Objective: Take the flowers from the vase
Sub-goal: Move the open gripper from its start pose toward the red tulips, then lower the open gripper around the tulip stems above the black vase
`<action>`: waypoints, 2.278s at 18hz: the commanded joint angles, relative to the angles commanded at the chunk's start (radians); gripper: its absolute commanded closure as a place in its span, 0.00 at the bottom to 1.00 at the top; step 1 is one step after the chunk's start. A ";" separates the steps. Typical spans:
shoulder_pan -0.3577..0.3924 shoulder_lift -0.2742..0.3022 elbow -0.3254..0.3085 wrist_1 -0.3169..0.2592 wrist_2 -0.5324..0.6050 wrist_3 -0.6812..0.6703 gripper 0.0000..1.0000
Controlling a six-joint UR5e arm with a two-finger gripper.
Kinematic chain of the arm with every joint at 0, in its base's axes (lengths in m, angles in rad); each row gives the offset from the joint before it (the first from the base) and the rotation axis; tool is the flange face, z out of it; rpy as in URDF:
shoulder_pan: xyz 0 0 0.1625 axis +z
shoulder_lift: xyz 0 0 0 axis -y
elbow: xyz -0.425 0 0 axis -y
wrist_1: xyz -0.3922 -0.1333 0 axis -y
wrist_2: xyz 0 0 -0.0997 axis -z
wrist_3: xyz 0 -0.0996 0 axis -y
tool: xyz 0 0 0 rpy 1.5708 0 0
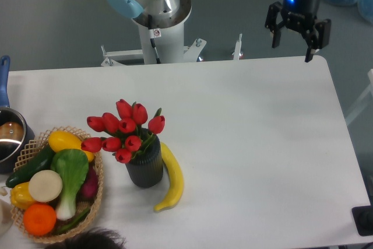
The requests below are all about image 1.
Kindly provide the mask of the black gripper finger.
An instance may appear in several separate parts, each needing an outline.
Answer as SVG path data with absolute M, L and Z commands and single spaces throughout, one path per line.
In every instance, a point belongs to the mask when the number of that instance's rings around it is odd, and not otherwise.
M 312 29 L 306 32 L 307 52 L 305 62 L 310 62 L 314 54 L 329 44 L 332 29 L 330 19 L 316 20 Z
M 272 48 L 276 48 L 280 45 L 281 40 L 281 29 L 285 26 L 283 20 L 277 22 L 277 16 L 283 9 L 283 5 L 280 2 L 274 2 L 269 5 L 265 27 L 270 30 L 272 34 Z

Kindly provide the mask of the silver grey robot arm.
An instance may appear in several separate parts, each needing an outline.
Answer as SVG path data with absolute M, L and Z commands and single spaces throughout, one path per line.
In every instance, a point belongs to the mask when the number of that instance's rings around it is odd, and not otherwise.
M 197 62 L 206 41 L 196 39 L 184 45 L 184 23 L 189 18 L 191 0 L 106 0 L 121 16 L 138 26 L 145 64 Z M 302 36 L 307 44 L 305 61 L 329 44 L 332 22 L 320 20 L 321 0 L 282 0 L 269 5 L 265 28 L 272 34 L 272 47 L 280 44 L 281 30 L 287 28 Z

